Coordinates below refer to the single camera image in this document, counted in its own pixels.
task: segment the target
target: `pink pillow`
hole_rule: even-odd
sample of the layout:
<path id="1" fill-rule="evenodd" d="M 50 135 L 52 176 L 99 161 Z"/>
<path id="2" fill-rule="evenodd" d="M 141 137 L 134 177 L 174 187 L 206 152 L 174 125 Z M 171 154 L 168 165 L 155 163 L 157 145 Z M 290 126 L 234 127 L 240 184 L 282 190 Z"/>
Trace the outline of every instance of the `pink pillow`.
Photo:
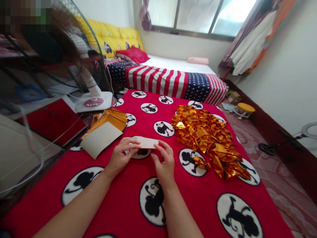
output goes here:
<path id="1" fill-rule="evenodd" d="M 137 64 L 144 63 L 150 59 L 147 53 L 135 46 L 127 50 L 116 51 L 116 56 Z"/>
<path id="2" fill-rule="evenodd" d="M 197 63 L 197 64 L 209 64 L 208 58 L 200 58 L 200 57 L 189 57 L 187 60 L 188 63 Z"/>

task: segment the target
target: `folded gold foil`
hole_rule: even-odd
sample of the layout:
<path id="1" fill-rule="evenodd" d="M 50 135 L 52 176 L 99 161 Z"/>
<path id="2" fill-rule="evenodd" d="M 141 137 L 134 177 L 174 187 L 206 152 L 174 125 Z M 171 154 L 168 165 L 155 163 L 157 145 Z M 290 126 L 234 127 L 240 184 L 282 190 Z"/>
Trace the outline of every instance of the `folded gold foil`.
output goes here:
<path id="1" fill-rule="evenodd" d="M 249 172 L 238 163 L 242 162 L 242 156 L 234 150 L 237 146 L 232 143 L 231 132 L 225 128 L 227 122 L 219 122 L 209 111 L 201 109 L 198 112 L 189 105 L 179 105 L 176 110 L 177 115 L 172 117 L 172 125 L 178 142 L 207 154 L 221 178 L 240 176 L 251 179 Z M 210 163 L 198 157 L 193 160 L 198 167 L 211 169 Z"/>
<path id="2" fill-rule="evenodd" d="M 104 110 L 102 115 L 95 114 L 93 116 L 91 128 L 82 137 L 82 139 L 84 139 L 86 136 L 89 135 L 89 133 L 93 132 L 94 130 L 96 130 L 97 128 L 99 128 L 100 126 L 102 126 L 108 121 L 112 125 L 114 125 L 116 128 L 118 128 L 120 131 L 123 131 L 124 128 L 126 127 L 126 121 L 127 121 L 127 118 L 125 116 L 126 116 L 125 112 L 121 112 L 114 108 Z"/>

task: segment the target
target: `tufted headboard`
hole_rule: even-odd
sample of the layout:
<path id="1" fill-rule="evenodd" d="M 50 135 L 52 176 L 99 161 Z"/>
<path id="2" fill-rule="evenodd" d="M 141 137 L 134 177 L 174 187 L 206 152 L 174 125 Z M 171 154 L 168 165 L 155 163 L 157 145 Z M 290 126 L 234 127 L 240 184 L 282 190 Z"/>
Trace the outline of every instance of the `tufted headboard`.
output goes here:
<path id="1" fill-rule="evenodd" d="M 76 17 L 76 19 L 81 26 L 83 33 L 86 35 L 90 47 L 97 47 L 96 40 L 84 19 L 79 17 Z M 105 46 L 102 53 L 107 58 L 114 58 L 115 51 L 128 49 L 132 45 L 145 51 L 138 30 L 133 28 L 118 28 L 114 25 L 92 19 L 87 20 L 93 28 L 100 46 Z"/>

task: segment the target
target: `red cabinet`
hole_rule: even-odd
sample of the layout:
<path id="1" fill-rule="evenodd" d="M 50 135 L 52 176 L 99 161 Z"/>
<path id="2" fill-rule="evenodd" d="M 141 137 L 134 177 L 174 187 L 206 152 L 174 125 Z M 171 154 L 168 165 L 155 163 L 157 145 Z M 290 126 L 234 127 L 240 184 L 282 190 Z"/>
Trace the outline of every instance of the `red cabinet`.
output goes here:
<path id="1" fill-rule="evenodd" d="M 26 117 L 30 128 L 50 141 L 56 140 L 65 133 L 56 141 L 61 146 L 66 145 L 86 128 L 86 124 L 63 99 L 27 114 Z"/>

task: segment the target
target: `curtain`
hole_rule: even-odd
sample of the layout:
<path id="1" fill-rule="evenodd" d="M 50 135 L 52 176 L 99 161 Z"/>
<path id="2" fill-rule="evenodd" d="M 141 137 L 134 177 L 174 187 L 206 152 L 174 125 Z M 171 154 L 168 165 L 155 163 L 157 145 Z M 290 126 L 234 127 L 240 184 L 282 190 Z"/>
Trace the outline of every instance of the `curtain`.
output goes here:
<path id="1" fill-rule="evenodd" d="M 232 63 L 232 55 L 234 54 L 234 56 L 236 56 L 238 54 L 243 54 L 243 52 L 240 52 L 240 50 L 245 49 L 245 47 L 239 47 L 240 44 L 245 44 L 246 40 L 248 40 L 247 38 L 251 36 L 250 33 L 253 30 L 256 30 L 258 26 L 261 27 L 260 23 L 263 21 L 263 19 L 267 19 L 266 17 L 268 16 L 268 14 L 270 15 L 270 13 L 276 11 L 276 16 L 274 16 L 274 20 L 268 21 L 270 24 L 270 26 L 268 27 L 271 27 L 272 30 L 269 32 L 269 35 L 263 39 L 263 49 L 260 50 L 255 57 L 252 56 L 253 58 L 250 59 L 252 60 L 250 64 L 252 66 L 248 70 L 246 70 L 246 72 L 251 73 L 252 70 L 259 64 L 259 62 L 263 58 L 270 41 L 276 33 L 278 26 L 280 25 L 282 20 L 287 16 L 289 10 L 295 2 L 296 0 L 258 0 L 252 8 L 251 12 L 249 13 L 244 24 L 242 25 L 236 38 L 227 50 L 224 58 L 220 62 L 219 67 L 234 67 Z"/>
<path id="2" fill-rule="evenodd" d="M 150 0 L 143 0 L 143 5 L 139 12 L 139 18 L 142 20 L 142 27 L 146 31 L 149 31 L 152 28 L 151 18 L 148 11 L 149 1 Z"/>

